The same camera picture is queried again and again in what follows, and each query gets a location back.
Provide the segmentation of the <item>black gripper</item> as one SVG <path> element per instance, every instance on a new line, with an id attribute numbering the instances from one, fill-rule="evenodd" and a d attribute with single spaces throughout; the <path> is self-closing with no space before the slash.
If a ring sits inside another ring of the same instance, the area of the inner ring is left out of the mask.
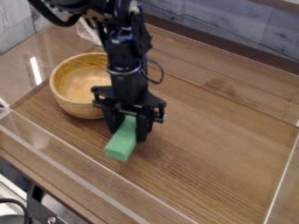
<path id="1" fill-rule="evenodd" d="M 166 101 L 150 90 L 149 84 L 159 85 L 165 78 L 154 80 L 146 73 L 113 74 L 111 84 L 94 86 L 94 106 L 102 108 L 109 130 L 117 133 L 126 116 L 135 116 L 137 141 L 145 142 L 154 122 L 165 121 Z"/>

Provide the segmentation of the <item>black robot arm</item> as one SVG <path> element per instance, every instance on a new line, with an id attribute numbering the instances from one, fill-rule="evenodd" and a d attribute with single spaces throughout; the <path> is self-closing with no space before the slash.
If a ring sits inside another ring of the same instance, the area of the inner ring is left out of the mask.
<path id="1" fill-rule="evenodd" d="M 165 122 L 167 103 L 151 93 L 147 53 L 153 37 L 146 27 L 141 0 L 27 0 L 41 14 L 61 27 L 82 19 L 98 33 L 107 53 L 111 84 L 91 88 L 94 105 L 103 110 L 109 129 L 115 132 L 127 116 L 135 118 L 135 137 L 145 142 L 155 123 Z"/>

